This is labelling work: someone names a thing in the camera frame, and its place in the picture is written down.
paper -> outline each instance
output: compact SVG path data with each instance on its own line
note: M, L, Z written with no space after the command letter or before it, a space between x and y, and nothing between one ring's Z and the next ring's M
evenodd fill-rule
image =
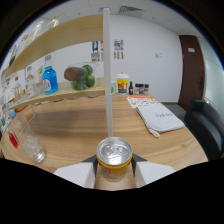
M126 96L132 108L138 106L148 106L151 104L159 104L159 102L152 96Z

white wall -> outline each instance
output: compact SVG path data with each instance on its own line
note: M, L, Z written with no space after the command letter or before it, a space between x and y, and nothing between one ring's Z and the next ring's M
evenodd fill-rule
M222 64L209 43L198 38L205 64L204 98L219 112L224 119L224 72Z
M143 19L111 15L110 35L112 80L116 80L116 75L123 72L129 75L129 81L133 81L134 84L149 84L149 92L158 100L178 102L183 65L177 34ZM124 40L123 60L113 57L113 40L119 38ZM69 64L91 61L91 52L92 43L82 43L52 53L53 68L57 72L58 82L66 81L64 71ZM156 58L155 52L162 53L162 57ZM40 63L44 63L44 57L32 63L33 71L37 71ZM25 84L25 79L20 77L23 74L22 71L19 72L19 80L24 80ZM99 62L97 77L103 76L103 62Z

white stand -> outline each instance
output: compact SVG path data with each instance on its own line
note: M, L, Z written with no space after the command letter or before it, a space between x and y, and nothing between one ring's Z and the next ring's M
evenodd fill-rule
M103 51L104 51L104 85L107 113L108 137L113 136L111 68L110 68L110 9L103 9Z

wooden table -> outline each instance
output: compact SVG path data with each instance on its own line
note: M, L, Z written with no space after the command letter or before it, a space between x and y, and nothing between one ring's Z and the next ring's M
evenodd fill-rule
M113 134L126 139L133 153L150 162L172 166L176 171L207 161L203 149L186 127L155 138L125 96L115 95L112 101ZM80 163L95 155L98 143L108 137L105 96L64 99L33 106L33 109L36 116L30 125L45 149L45 160L40 164L32 162L20 147L15 149L12 146L5 132L1 149L6 159L35 165L53 173L57 168ZM26 107L19 113L27 116L30 109ZM126 177L117 183L106 181L100 169L97 171L96 189L135 187L130 165Z

brown door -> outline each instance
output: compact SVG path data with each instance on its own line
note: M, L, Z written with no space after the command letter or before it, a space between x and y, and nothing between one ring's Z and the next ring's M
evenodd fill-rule
M202 99L204 91L204 60L195 36L180 35L183 54L183 78L178 105L188 109L192 98Z

